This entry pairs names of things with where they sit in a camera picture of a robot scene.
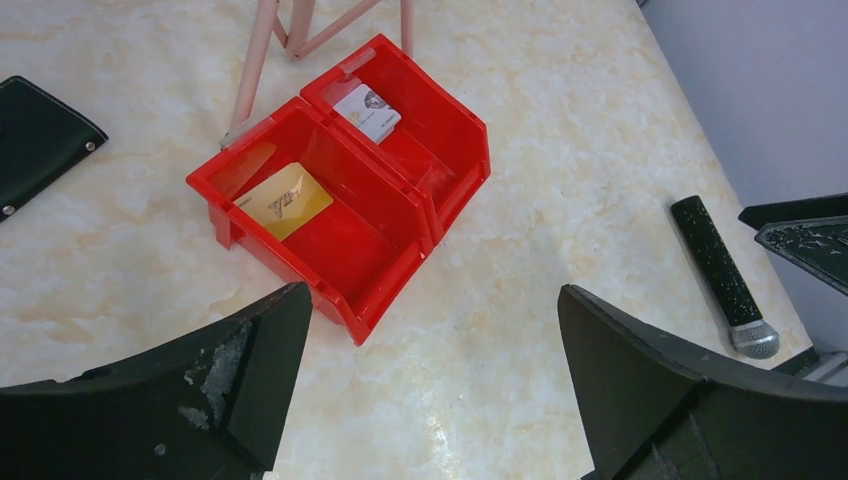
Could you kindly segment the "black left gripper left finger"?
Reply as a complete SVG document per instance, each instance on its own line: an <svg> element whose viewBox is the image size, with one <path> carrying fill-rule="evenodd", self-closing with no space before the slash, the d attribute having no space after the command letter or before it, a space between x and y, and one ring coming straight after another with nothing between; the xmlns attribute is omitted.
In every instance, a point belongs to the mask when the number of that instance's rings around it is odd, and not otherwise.
<svg viewBox="0 0 848 480"><path fill-rule="evenodd" d="M5 479L259 479L274 467L312 315L290 283L64 382L1 391Z"/></svg>

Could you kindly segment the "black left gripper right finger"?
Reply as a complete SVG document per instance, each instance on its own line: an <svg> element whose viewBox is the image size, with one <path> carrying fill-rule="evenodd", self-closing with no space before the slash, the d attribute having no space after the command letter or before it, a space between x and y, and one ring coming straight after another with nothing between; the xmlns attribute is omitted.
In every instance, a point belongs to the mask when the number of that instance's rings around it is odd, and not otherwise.
<svg viewBox="0 0 848 480"><path fill-rule="evenodd" d="M696 345L566 285L558 317L601 479L843 479L847 392Z"/></svg>

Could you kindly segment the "black leather card holder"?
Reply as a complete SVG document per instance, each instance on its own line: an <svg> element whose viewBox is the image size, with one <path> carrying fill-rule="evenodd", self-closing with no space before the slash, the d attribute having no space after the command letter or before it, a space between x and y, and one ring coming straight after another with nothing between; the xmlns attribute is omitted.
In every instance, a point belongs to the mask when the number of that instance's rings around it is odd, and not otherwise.
<svg viewBox="0 0 848 480"><path fill-rule="evenodd" d="M14 75L1 82L1 219L109 140L93 121Z"/></svg>

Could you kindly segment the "gold VIP card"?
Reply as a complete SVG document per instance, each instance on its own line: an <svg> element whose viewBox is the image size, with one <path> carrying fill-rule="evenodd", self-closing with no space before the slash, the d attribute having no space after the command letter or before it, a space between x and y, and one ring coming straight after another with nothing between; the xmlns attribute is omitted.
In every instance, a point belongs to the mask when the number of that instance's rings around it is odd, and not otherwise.
<svg viewBox="0 0 848 480"><path fill-rule="evenodd" d="M283 167L235 204L277 240L283 240L333 203L330 194L298 162Z"/></svg>

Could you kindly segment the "white silver card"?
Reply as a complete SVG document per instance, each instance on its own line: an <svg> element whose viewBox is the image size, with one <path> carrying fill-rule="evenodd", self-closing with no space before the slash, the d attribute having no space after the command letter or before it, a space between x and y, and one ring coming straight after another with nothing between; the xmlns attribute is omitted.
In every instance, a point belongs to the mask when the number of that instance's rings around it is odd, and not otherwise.
<svg viewBox="0 0 848 480"><path fill-rule="evenodd" d="M344 95L334 110L374 143L381 143L394 130L402 116L366 84Z"/></svg>

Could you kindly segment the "red plastic bin left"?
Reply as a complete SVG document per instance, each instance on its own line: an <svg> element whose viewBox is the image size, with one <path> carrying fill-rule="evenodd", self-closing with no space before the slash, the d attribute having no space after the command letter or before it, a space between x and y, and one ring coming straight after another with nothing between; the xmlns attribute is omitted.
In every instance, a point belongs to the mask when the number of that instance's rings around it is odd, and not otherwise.
<svg viewBox="0 0 848 480"><path fill-rule="evenodd" d="M238 204L289 169L314 179L330 204L279 238ZM186 178L208 205L217 241L241 245L363 345L434 249L423 201L328 117L293 98Z"/></svg>

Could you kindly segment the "red plastic bin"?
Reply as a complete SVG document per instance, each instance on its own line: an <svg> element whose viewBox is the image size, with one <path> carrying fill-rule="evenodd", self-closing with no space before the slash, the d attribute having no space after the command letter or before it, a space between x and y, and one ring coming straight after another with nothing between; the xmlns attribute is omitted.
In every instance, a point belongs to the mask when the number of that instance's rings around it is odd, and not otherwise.
<svg viewBox="0 0 848 480"><path fill-rule="evenodd" d="M314 179L330 204L279 238L238 204L289 169ZM363 345L434 249L423 201L328 117L293 98L186 178L208 205L217 241L241 245Z"/></svg>
<svg viewBox="0 0 848 480"><path fill-rule="evenodd" d="M380 143L334 109L361 84L400 115ZM491 173L486 124L382 34L308 83L300 95L335 118L357 146L422 197L434 243L444 238Z"/></svg>

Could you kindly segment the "red plastic bin right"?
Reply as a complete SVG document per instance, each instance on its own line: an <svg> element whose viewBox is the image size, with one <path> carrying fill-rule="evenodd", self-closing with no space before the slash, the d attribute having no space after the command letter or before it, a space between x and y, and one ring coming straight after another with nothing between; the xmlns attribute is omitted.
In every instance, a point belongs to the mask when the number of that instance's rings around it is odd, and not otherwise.
<svg viewBox="0 0 848 480"><path fill-rule="evenodd" d="M334 109L361 84L400 115L380 143ZM434 243L444 238L491 173L486 124L382 34L308 83L300 95L335 118L357 146L422 197Z"/></svg>

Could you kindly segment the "pink music stand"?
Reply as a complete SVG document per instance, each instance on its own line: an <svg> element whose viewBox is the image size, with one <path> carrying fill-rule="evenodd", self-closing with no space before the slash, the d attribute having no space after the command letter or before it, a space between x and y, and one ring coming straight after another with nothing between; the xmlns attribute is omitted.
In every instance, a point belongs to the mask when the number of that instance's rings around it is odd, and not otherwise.
<svg viewBox="0 0 848 480"><path fill-rule="evenodd" d="M279 41L290 58L294 60L302 59L378 3L379 0L362 0L339 16L329 26L316 35L310 36L309 32L316 4L314 0L294 1L288 26L284 26L278 16L280 5L278 1L260 0L253 22L229 130L219 141L220 148L225 149L257 124L251 118L251 115L264 62L273 38Z"/></svg>

